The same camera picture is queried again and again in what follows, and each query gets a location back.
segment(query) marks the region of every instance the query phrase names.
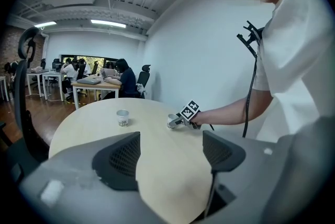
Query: white cup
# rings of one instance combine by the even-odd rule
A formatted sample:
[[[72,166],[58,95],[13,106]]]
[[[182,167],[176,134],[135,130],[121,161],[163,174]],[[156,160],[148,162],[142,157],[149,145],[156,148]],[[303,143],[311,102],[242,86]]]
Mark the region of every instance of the white cup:
[[[129,111],[125,109],[118,110],[116,112],[116,116],[120,126],[122,127],[128,126]]]
[[[172,127],[170,126],[170,123],[174,120],[177,120],[179,117],[176,115],[176,114],[169,114],[168,117],[167,117],[167,128],[169,129],[175,129],[176,126]]]

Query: window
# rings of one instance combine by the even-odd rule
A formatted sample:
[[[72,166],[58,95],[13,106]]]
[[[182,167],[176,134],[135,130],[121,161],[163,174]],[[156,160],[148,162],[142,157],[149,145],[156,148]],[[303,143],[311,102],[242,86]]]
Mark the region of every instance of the window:
[[[67,58],[70,58],[71,60],[72,59],[77,59],[77,60],[85,59],[86,63],[88,65],[90,65],[91,70],[93,70],[94,62],[97,61],[98,62],[98,71],[101,68],[105,68],[106,63],[108,61],[112,61],[114,63],[114,65],[115,65],[115,62],[117,61],[117,59],[112,59],[112,58],[92,57],[92,56],[88,56],[88,55],[63,54],[62,58],[61,58],[62,63],[64,63]]]

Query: desk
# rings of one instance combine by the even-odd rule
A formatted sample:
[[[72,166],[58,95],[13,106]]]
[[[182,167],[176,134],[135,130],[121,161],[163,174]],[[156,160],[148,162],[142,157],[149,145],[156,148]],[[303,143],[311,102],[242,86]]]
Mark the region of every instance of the desk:
[[[2,97],[3,100],[5,100],[5,98],[4,98],[4,92],[2,90],[2,82],[4,82],[4,89],[5,89],[5,94],[6,94],[6,100],[9,101],[8,94],[7,94],[7,85],[6,85],[6,77],[5,76],[0,76],[1,97]]]
[[[102,77],[97,77],[96,75],[90,75],[86,77],[85,79],[98,79],[102,80]],[[72,83],[73,86],[73,98],[75,103],[75,109],[79,109],[79,101],[78,101],[78,93],[77,89],[92,89],[94,90],[94,100],[96,101],[96,91],[97,90],[109,90],[109,91],[115,91],[115,98],[119,98],[119,89],[121,88],[120,85],[116,84],[110,84],[106,82],[101,82],[99,84],[80,84],[80,83]]]
[[[40,94],[40,97],[43,96],[43,94],[41,93],[40,75],[45,73],[45,72],[47,72],[47,71],[43,70],[41,72],[27,72],[27,83],[28,83],[29,96],[31,96],[29,76],[37,76],[38,93]]]
[[[59,91],[60,91],[60,94],[61,94],[61,100],[64,101],[64,99],[63,99],[63,91],[62,91],[62,78],[63,78],[63,74],[61,74],[59,72],[56,72],[56,71],[50,71],[50,72],[42,73],[44,96],[45,96],[46,100],[48,100],[45,77],[48,78],[48,81],[49,81],[49,77],[57,77],[58,78],[58,85],[59,85]]]
[[[116,111],[120,109],[129,111],[128,127],[118,125]],[[166,123],[170,113],[176,110],[141,98],[88,104],[59,125],[49,157],[72,146],[140,131],[141,157],[136,179],[141,198],[168,223],[189,224],[206,207],[211,167],[203,154],[202,132],[186,126],[169,130]]]

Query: black cable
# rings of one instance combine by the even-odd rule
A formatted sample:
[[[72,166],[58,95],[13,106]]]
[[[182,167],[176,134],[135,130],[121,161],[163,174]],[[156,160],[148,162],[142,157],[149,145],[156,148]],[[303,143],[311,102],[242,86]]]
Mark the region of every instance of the black cable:
[[[243,135],[242,135],[243,138],[245,138],[245,136],[247,135],[248,120],[249,120],[249,102],[250,102],[250,96],[251,96],[253,81],[254,81],[255,75],[256,75],[256,69],[257,69],[257,57],[256,57],[256,60],[255,60],[255,67],[253,69],[253,75],[252,75],[252,80],[251,80],[251,84],[250,84],[250,88],[249,88],[249,92],[248,92],[248,96],[247,96],[247,102],[245,104],[245,124],[244,124],[244,130],[243,130]]]

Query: fluorescent light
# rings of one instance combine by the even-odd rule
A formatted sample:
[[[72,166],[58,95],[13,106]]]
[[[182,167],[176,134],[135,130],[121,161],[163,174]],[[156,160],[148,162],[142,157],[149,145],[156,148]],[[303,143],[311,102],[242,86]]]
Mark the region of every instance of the fluorescent light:
[[[38,24],[38,25],[35,25],[36,28],[41,28],[41,27],[45,27],[45,26],[51,26],[51,25],[56,25],[57,23],[56,22],[46,22],[46,23],[42,23],[42,24]]]
[[[110,21],[102,21],[102,20],[91,20],[92,23],[94,24],[103,24],[103,25],[110,25],[110,26],[116,26],[116,27],[121,27],[125,28],[125,24],[120,24],[120,23],[115,23],[115,22],[110,22]]]

